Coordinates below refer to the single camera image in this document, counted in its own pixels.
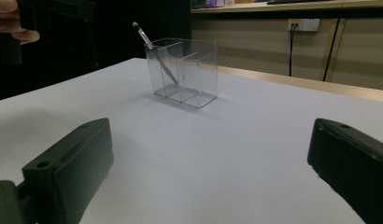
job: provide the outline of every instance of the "black curtain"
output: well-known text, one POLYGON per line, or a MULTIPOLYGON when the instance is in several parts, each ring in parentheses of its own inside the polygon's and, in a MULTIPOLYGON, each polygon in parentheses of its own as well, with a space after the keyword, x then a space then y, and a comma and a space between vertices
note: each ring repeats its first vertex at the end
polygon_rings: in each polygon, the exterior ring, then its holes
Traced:
POLYGON ((145 58, 143 40, 132 26, 136 21, 150 40, 191 38, 190 1, 95 0, 96 21, 91 30, 98 67, 86 22, 50 14, 50 30, 40 40, 21 46, 22 64, 0 63, 0 100, 82 76, 131 58, 145 58))

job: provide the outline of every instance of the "wall outlet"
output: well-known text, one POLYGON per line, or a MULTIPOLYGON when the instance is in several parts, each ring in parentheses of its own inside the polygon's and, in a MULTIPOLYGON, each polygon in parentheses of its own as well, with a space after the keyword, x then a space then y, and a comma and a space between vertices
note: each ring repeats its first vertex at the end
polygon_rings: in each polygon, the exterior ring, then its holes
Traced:
POLYGON ((289 19, 288 31, 291 30, 292 24, 297 24, 295 31, 316 32, 319 28, 319 19, 289 19))

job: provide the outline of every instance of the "pen holder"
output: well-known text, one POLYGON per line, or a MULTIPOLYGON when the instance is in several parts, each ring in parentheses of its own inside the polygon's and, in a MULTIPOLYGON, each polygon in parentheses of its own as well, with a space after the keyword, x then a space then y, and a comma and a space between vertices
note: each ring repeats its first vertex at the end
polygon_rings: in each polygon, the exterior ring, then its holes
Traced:
POLYGON ((218 97, 214 41, 164 38, 145 44, 154 94, 193 107, 218 97))

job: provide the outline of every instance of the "finger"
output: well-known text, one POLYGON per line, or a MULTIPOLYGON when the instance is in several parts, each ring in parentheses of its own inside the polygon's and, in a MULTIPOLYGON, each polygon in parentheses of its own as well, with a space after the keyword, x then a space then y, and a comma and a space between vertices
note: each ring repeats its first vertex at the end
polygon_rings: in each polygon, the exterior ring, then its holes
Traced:
POLYGON ((23 32, 26 29, 22 28, 20 21, 17 20, 0 20, 0 33, 16 33, 23 32))
POLYGON ((40 34, 37 31, 26 30, 23 32, 11 33, 11 35, 19 39, 22 44, 35 42, 40 38, 40 34))
POLYGON ((0 12, 1 20, 19 20, 20 19, 20 11, 17 8, 15 11, 11 12, 0 12))
POLYGON ((0 12, 10 12, 17 9, 16 0, 0 0, 0 12))

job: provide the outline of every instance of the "power cord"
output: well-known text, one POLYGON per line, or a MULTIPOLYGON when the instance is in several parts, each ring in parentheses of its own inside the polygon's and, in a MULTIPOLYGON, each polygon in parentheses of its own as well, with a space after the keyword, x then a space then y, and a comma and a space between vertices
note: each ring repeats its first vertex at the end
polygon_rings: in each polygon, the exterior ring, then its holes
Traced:
MULTIPOLYGON (((293 51, 293 36, 294 36, 294 31, 296 30, 296 28, 299 26, 298 23, 292 23, 291 24, 291 53, 293 51)), ((290 53, 290 77, 291 77, 291 53, 290 53)))

